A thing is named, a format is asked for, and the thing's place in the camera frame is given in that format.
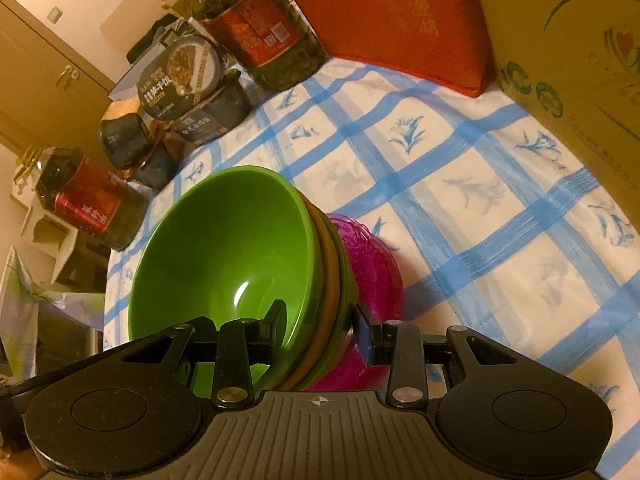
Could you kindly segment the white wooden chair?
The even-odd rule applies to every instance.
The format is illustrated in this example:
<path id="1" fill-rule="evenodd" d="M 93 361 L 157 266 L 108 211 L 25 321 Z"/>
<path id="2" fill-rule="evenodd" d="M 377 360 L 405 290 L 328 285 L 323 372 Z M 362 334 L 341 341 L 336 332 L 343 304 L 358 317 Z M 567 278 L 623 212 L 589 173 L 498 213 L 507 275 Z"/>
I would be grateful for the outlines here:
<path id="1" fill-rule="evenodd" d="M 26 208 L 20 235 L 54 260 L 51 281 L 75 292 L 105 292 L 111 249 L 55 217 L 36 195 L 35 164 L 40 148 L 30 146 L 16 161 L 10 196 Z"/>

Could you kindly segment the pink glass plates stack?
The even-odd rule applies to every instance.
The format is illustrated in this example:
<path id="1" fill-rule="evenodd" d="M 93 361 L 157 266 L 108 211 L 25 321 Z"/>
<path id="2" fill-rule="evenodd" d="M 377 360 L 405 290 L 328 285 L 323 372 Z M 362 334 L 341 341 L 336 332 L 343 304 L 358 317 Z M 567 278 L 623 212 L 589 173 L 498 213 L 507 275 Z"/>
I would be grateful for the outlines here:
<path id="1" fill-rule="evenodd" d="M 346 250 L 358 297 L 353 304 L 362 304 L 381 322 L 400 320 L 405 316 L 404 285 L 398 264 L 390 248 L 364 224 L 342 216 L 329 214 Z M 321 382 L 304 391 L 352 391 L 378 388 L 387 372 L 385 366 L 363 364 L 354 334 L 340 364 Z"/>

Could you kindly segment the large oil bottle red label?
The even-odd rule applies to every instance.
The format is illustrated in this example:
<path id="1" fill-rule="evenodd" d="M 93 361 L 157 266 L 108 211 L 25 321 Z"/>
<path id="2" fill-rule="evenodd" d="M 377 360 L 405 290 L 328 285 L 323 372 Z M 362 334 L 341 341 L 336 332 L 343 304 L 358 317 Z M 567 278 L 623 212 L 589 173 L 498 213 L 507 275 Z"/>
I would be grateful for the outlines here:
<path id="1" fill-rule="evenodd" d="M 140 230 L 148 200 L 78 148 L 37 148 L 30 172 L 45 210 L 116 252 Z"/>

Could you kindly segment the red tote bag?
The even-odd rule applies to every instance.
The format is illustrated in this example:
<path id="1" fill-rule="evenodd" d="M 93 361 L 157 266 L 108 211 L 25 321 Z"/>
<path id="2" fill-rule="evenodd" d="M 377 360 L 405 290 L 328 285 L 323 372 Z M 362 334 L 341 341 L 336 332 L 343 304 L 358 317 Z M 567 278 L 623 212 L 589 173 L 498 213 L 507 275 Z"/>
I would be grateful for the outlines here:
<path id="1" fill-rule="evenodd" d="M 495 69 L 480 0 L 294 0 L 334 58 L 370 63 L 476 98 Z"/>

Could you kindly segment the tilted black instant cup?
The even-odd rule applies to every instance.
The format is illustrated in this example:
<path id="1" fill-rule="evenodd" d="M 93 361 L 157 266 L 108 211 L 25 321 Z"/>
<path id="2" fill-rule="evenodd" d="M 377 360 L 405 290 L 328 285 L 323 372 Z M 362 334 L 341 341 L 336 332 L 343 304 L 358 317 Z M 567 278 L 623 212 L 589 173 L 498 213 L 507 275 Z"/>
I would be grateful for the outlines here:
<path id="1" fill-rule="evenodd" d="M 99 139 L 108 160 L 120 170 L 136 166 L 153 147 L 149 129 L 137 113 L 103 119 Z"/>

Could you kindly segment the patterned cloth on chair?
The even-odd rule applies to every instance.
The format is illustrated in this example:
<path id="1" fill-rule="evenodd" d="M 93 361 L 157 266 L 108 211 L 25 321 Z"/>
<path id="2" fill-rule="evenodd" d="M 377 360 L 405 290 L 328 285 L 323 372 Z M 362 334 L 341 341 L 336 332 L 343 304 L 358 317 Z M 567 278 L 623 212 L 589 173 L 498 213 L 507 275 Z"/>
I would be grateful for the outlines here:
<path id="1" fill-rule="evenodd" d="M 38 285 L 10 248 L 1 275 L 1 383 L 52 372 L 103 351 L 103 294 Z"/>

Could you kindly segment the oval instant rice box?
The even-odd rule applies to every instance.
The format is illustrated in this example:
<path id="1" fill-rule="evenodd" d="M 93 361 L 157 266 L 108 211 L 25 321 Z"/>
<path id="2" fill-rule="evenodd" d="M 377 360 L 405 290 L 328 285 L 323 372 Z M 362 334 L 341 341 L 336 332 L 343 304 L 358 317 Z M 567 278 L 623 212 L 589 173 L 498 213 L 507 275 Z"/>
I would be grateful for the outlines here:
<path id="1" fill-rule="evenodd" d="M 224 55 L 208 38 L 180 37 L 145 67 L 137 83 L 146 114 L 172 122 L 207 99 L 224 76 Z"/>

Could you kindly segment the black instant bowl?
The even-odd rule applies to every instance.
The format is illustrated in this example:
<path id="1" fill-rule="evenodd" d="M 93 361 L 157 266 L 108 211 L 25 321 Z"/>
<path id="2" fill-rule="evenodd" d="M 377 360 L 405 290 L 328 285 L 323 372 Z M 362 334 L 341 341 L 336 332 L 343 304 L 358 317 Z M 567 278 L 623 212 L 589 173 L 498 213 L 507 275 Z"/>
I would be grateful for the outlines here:
<path id="1" fill-rule="evenodd" d="M 178 174 L 184 150 L 180 136 L 168 134 L 154 145 L 141 164 L 130 172 L 129 181 L 161 191 Z"/>

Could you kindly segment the blue white checked tablecloth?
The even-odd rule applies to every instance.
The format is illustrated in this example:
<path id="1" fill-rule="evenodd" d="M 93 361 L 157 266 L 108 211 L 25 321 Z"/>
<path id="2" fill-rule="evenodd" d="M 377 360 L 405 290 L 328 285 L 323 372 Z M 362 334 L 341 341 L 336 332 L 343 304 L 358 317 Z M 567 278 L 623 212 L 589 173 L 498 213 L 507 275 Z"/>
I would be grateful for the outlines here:
<path id="1" fill-rule="evenodd" d="M 639 474 L 639 234 L 582 163 L 498 89 L 476 99 L 333 60 L 198 148 L 108 263 L 105 342 L 128 338 L 142 250 L 167 209 L 217 170 L 277 171 L 394 253 L 406 315 L 462 324 L 589 387 L 613 435 L 599 471 Z"/>

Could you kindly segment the orange plastic bowl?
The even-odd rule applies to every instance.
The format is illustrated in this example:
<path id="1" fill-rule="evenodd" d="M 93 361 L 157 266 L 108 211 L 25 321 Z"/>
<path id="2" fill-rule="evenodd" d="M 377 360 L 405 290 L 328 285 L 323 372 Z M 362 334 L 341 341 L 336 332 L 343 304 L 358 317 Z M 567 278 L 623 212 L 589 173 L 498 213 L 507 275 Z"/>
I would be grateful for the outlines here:
<path id="1" fill-rule="evenodd" d="M 328 346 L 337 318 L 338 307 L 340 306 L 340 264 L 338 263 L 333 238 L 320 210 L 314 206 L 302 192 L 299 192 L 299 195 L 311 216 L 311 220 L 314 222 L 314 227 L 319 237 L 324 270 L 324 285 L 318 307 L 317 325 L 314 330 L 314 336 L 294 370 L 280 383 L 279 390 L 281 391 L 295 389 L 319 363 L 323 352 L 326 351 L 326 347 Z"/>

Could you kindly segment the green plastic bowl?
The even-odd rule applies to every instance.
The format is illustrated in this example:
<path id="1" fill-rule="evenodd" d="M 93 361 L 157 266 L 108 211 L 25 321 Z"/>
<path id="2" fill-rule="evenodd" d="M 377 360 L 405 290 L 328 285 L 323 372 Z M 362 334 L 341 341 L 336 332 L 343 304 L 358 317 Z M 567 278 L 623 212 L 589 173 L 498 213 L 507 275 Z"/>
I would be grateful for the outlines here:
<path id="1" fill-rule="evenodd" d="M 314 368 L 296 385 L 298 390 L 306 390 L 317 385 L 318 382 L 321 382 L 327 374 L 331 374 L 332 370 L 340 364 L 341 359 L 343 359 L 349 343 L 352 340 L 352 337 L 348 334 L 348 316 L 350 306 L 358 297 L 357 285 L 355 279 L 352 277 L 352 269 L 350 268 L 346 250 L 341 237 L 338 235 L 337 228 L 324 212 L 320 212 L 320 216 L 332 236 L 332 240 L 336 248 L 338 264 L 340 265 L 340 306 L 338 307 L 333 330 L 329 341 L 326 344 L 326 348 Z"/>
<path id="2" fill-rule="evenodd" d="M 286 307 L 282 347 L 252 368 L 256 390 L 279 387 L 314 338 L 324 286 L 321 249 L 302 196 L 276 172 L 239 166 L 190 188 L 142 252 L 129 298 L 129 336 L 199 316 L 215 325 Z"/>

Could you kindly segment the lower black instant food box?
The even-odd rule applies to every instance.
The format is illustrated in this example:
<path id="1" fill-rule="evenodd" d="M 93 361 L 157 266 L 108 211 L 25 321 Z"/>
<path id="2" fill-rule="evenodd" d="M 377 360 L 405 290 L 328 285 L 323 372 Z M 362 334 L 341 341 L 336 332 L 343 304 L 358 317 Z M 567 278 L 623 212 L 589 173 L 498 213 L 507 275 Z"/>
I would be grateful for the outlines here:
<path id="1" fill-rule="evenodd" d="M 252 111 L 252 103 L 240 83 L 241 72 L 228 70 L 219 88 L 171 124 L 184 140 L 200 146 L 224 136 Z"/>

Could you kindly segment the large cardboard box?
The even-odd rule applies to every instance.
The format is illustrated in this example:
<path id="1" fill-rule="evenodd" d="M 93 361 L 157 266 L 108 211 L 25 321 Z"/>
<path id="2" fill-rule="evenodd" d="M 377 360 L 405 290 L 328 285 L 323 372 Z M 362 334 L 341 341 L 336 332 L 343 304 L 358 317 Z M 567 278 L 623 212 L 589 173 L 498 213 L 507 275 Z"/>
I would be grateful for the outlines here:
<path id="1" fill-rule="evenodd" d="M 480 0 L 503 91 L 639 220 L 639 0 Z"/>

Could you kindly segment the wooden door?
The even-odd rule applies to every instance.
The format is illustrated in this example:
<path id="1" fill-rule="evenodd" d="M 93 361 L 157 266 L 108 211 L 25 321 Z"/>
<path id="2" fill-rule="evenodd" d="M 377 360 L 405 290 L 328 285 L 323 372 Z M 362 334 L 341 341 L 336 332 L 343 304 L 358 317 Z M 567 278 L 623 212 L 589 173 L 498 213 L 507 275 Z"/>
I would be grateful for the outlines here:
<path id="1" fill-rule="evenodd" d="M 1 0 L 1 143 L 80 148 L 107 168 L 99 122 L 113 87 L 16 0 Z"/>

